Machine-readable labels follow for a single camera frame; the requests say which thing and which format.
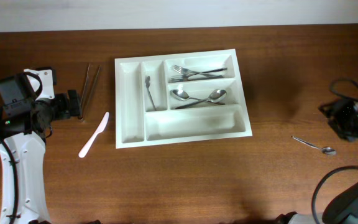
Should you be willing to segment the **metal kitchen tongs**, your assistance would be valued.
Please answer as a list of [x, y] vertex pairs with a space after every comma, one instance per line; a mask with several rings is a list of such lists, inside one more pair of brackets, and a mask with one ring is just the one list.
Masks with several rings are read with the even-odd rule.
[[98, 66], [98, 69], [96, 70], [96, 73], [94, 75], [93, 78], [90, 77], [90, 64], [88, 64], [87, 69], [86, 69], [86, 75], [85, 75], [85, 82], [83, 85], [83, 91], [81, 94], [81, 99], [80, 99], [80, 109], [81, 109], [81, 114], [79, 115], [78, 119], [80, 121], [83, 121], [85, 119], [85, 113], [88, 107], [88, 104], [90, 102], [91, 96], [94, 92], [94, 89], [96, 87], [98, 78], [99, 78], [99, 73], [101, 70], [101, 65]]

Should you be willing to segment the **white plastic knife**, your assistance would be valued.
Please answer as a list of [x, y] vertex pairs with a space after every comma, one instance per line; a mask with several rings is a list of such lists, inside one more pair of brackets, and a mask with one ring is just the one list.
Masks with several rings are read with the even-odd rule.
[[78, 153], [79, 158], [84, 158], [87, 153], [89, 152], [90, 148], [92, 147], [95, 139], [97, 138], [98, 134], [102, 133], [108, 123], [109, 120], [109, 112], [105, 112], [100, 124], [96, 128], [95, 132], [92, 134], [92, 136], [89, 138], [89, 140], [86, 142], [86, 144], [82, 147], [82, 149]]

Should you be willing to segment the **small silver teaspoon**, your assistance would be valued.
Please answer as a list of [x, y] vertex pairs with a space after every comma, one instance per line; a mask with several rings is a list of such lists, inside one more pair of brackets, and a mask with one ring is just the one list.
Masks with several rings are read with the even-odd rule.
[[302, 144], [305, 144], [305, 145], [307, 145], [309, 147], [312, 147], [314, 149], [318, 149], [325, 155], [335, 156], [337, 154], [336, 150], [331, 148], [331, 147], [327, 147], [327, 146], [326, 147], [318, 147], [318, 146], [316, 146], [316, 145], [314, 145], [314, 144], [312, 144], [310, 142], [307, 142], [307, 141], [305, 141], [303, 139], [300, 139], [300, 138], [298, 138], [296, 136], [292, 136], [291, 138], [296, 140], [296, 141], [298, 141], [298, 142], [300, 142], [300, 143], [302, 143]]
[[147, 90], [147, 93], [148, 93], [148, 96], [149, 96], [149, 100], [150, 100], [150, 102], [152, 104], [152, 107], [153, 107], [154, 111], [156, 111], [157, 108], [155, 106], [154, 100], [153, 100], [151, 92], [150, 92], [150, 81], [151, 81], [150, 77], [146, 76], [145, 77], [145, 87], [146, 87], [146, 90]]

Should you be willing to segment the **large silver spoon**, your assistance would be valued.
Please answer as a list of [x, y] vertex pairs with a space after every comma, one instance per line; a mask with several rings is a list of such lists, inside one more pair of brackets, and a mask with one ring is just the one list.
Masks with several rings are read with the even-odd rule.
[[[182, 99], [184, 96], [186, 96], [187, 98], [190, 97], [188, 95], [188, 93], [183, 90], [173, 90], [172, 93], [174, 96], [177, 96], [180, 99]], [[194, 106], [194, 105], [197, 105], [200, 103], [204, 103], [204, 102], [219, 103], [221, 100], [223, 100], [226, 97], [226, 95], [227, 95], [226, 90], [213, 90], [207, 98], [205, 98], [203, 100], [198, 100], [198, 101], [195, 101], [192, 103], [188, 103], [187, 105], [178, 106], [178, 107], [176, 107], [176, 110], [189, 108], [191, 106]]]
[[195, 102], [192, 102], [190, 104], [188, 104], [188, 106], [193, 106], [193, 105], [197, 105], [199, 103], [204, 103], [204, 102], [212, 102], [212, 103], [219, 103], [221, 100], [223, 100], [226, 95], [227, 92], [225, 90], [214, 90], [207, 98], [201, 100], [201, 99], [196, 99], [191, 97], [187, 92], [185, 92], [184, 90], [172, 90], [170, 92], [170, 94], [181, 101], [187, 101], [187, 100], [195, 100]]

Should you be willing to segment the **silver fork dark handle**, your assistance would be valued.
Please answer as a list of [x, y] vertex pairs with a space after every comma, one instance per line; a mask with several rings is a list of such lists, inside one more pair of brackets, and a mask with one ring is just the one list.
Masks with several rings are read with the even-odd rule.
[[204, 74], [204, 73], [223, 72], [223, 71], [227, 70], [227, 68], [218, 68], [218, 69], [208, 70], [208, 71], [204, 71], [204, 72], [196, 72], [194, 70], [190, 70], [190, 69], [178, 66], [178, 65], [173, 65], [172, 68], [175, 72], [178, 72], [179, 74], [182, 74], [182, 75], [198, 75], [198, 74]]

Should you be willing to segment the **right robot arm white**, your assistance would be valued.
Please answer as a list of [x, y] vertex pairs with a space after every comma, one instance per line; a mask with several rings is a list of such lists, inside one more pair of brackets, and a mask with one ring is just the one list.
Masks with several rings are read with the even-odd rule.
[[[358, 139], [358, 100], [337, 100], [321, 105], [319, 110], [329, 119], [328, 124], [341, 139]], [[319, 181], [311, 198], [311, 215], [296, 212], [281, 214], [274, 223], [358, 223], [358, 182], [334, 197], [322, 215], [316, 212], [317, 196], [324, 183], [334, 174], [347, 170], [358, 170], [358, 166], [339, 167]]]

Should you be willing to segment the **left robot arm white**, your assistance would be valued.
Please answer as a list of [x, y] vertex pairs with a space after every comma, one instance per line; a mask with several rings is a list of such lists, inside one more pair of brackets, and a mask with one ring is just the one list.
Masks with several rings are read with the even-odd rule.
[[43, 175], [52, 122], [82, 115], [76, 90], [56, 94], [55, 70], [25, 69], [0, 80], [0, 223], [50, 223]]

